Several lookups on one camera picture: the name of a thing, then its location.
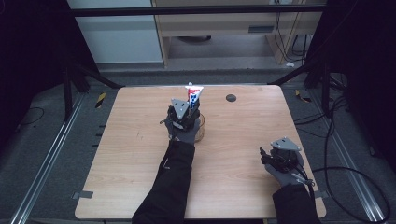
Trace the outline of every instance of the black horizontal bar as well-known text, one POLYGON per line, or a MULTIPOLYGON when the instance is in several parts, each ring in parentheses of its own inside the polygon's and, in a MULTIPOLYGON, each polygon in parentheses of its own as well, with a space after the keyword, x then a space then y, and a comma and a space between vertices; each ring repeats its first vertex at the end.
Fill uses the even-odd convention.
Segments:
POLYGON ((314 5, 249 5, 249 6, 199 6, 199 7, 123 7, 82 8, 52 10, 51 13, 74 17, 144 16, 179 14, 224 14, 224 13, 270 13, 270 12, 319 12, 339 6, 314 5))

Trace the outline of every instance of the transparent container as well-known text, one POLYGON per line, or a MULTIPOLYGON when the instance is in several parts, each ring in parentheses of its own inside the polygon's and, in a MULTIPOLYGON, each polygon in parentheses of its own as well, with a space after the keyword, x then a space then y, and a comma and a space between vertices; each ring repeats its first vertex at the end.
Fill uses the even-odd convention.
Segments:
POLYGON ((195 141, 194 142, 199 142, 204 138, 204 134, 205 134, 205 117, 204 115, 200 115, 199 116, 199 120, 201 121, 199 123, 199 130, 197 132, 197 134, 195 135, 195 141))

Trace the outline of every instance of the white wall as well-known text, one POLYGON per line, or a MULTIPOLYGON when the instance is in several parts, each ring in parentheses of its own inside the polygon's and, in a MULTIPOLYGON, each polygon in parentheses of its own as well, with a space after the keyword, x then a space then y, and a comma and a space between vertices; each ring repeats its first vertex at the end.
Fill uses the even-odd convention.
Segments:
MULTIPOLYGON (((71 8, 151 7, 150 0, 68 0, 71 8)), ((76 18, 96 63, 161 63, 153 16, 76 18)))

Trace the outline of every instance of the gray glove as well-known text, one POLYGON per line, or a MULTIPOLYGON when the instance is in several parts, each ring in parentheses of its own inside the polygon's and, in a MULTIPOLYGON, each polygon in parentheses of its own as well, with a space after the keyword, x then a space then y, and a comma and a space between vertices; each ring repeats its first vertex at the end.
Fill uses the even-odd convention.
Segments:
MULTIPOLYGON (((297 152, 297 160, 299 163, 299 166, 297 168, 300 170, 303 170, 302 167, 304 165, 304 160, 299 152, 297 152)), ((272 166, 270 164, 264 164, 264 166, 265 166, 265 170, 268 171, 268 173, 270 173, 277 180, 277 182, 279 182, 281 187, 285 187, 287 185, 302 184, 302 182, 298 181, 298 179, 299 179, 298 177, 295 177, 292 175, 292 174, 300 175, 296 169, 283 174, 283 173, 279 172, 278 170, 276 170, 274 168, 274 166, 272 166)))
POLYGON ((174 138, 176 141, 185 142, 185 143, 188 143, 188 144, 194 146, 195 135, 197 134, 197 132, 199 130, 199 125, 201 122, 199 119, 195 119, 194 127, 191 130, 188 130, 186 132, 175 127, 173 125, 173 122, 171 120, 169 120, 169 118, 166 118, 164 120, 164 122, 165 122, 166 128, 168 129, 170 139, 174 138))

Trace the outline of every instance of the table top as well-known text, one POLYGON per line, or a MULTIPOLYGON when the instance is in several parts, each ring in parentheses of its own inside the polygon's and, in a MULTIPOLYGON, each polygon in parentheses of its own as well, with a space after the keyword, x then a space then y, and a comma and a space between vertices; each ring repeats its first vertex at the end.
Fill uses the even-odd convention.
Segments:
MULTIPOLYGON (((119 90, 84 186, 76 217, 131 218, 143 202, 168 145, 160 121, 171 98, 187 100, 184 86, 119 90)), ((205 136, 195 144, 185 218, 276 217, 272 194, 280 186, 264 170, 259 148, 287 136, 304 148, 278 86, 205 86, 200 97, 205 136), (228 102, 233 94, 236 101, 228 102)), ((324 217, 317 199, 318 216, 324 217)))

